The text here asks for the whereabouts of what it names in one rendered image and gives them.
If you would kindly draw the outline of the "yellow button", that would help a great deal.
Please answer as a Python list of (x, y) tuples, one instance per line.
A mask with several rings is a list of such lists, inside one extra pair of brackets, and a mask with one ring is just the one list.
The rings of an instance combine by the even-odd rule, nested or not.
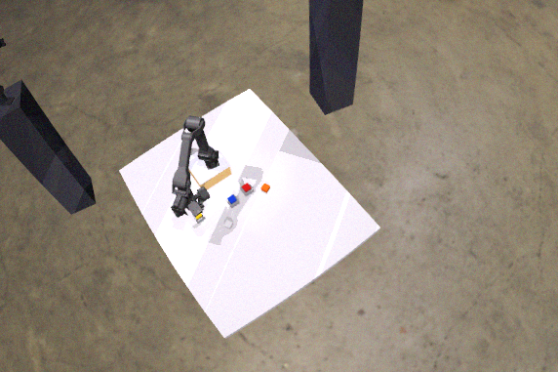
[[(193, 216), (193, 215), (192, 215), (192, 216)], [(198, 217), (194, 217), (194, 216), (193, 216), (193, 218), (195, 219), (195, 221), (196, 221), (198, 224), (201, 223), (201, 221), (206, 220), (206, 218), (205, 218), (205, 216), (203, 215), (203, 213), (199, 214)]]

